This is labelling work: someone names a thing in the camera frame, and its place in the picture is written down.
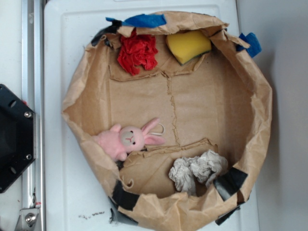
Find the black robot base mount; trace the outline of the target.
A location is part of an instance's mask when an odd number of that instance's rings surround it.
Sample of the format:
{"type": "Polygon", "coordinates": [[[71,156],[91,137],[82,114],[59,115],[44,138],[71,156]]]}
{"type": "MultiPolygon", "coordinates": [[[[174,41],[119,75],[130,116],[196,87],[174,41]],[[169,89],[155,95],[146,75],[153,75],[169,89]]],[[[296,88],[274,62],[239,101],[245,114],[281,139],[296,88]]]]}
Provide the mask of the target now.
{"type": "Polygon", "coordinates": [[[0,192],[4,193],[35,159],[35,113],[0,85],[0,192]]]}

